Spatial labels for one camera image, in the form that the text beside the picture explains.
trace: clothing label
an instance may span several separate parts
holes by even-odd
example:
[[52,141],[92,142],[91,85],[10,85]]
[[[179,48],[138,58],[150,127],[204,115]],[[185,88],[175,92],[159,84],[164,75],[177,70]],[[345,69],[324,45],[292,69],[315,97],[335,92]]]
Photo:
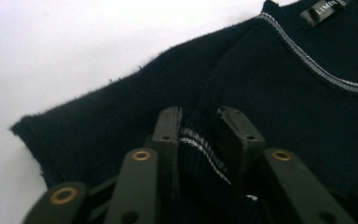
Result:
[[349,2],[350,0],[322,0],[301,12],[300,15],[311,26],[315,26],[333,13],[345,8]]

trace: black sweater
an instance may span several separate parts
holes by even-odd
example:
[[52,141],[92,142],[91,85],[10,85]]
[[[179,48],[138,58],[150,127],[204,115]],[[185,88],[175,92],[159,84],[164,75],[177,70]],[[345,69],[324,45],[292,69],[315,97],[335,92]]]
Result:
[[160,110],[178,105],[180,199],[163,222],[253,223],[257,201],[231,195],[216,145],[216,111],[238,108],[269,147],[294,151],[328,187],[358,183],[358,1],[311,26],[317,1],[278,7],[161,54],[141,71],[12,128],[40,162],[48,187],[95,186],[142,147]]

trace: white background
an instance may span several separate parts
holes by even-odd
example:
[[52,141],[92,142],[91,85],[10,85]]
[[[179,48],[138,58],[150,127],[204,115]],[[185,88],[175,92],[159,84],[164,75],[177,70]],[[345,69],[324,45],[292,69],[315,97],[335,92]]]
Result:
[[0,224],[21,223],[46,191],[11,125],[127,76],[169,47],[245,21],[262,4],[0,0]]

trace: dark navy knit sweater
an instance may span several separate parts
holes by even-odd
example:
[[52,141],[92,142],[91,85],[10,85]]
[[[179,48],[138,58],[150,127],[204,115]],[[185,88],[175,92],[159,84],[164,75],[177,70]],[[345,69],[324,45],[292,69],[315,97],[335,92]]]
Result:
[[141,71],[12,128],[41,164],[48,187],[91,187],[118,174],[160,110],[178,105],[181,197],[163,223],[257,223],[257,201],[231,193],[216,145],[216,111],[238,108],[269,147],[294,151],[329,188],[358,183],[358,1],[311,26],[317,1],[278,7],[186,42]]

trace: knit fabric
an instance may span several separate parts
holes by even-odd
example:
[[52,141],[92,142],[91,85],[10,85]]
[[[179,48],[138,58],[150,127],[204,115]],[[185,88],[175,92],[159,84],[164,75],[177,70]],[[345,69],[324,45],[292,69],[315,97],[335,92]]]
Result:
[[217,147],[216,112],[241,110],[269,147],[295,152],[329,188],[358,183],[358,1],[312,27],[317,1],[267,1],[249,21],[161,54],[142,70],[12,128],[41,164],[48,187],[91,187],[118,174],[158,113],[181,106],[181,197],[163,223],[258,223],[257,201],[231,193]]

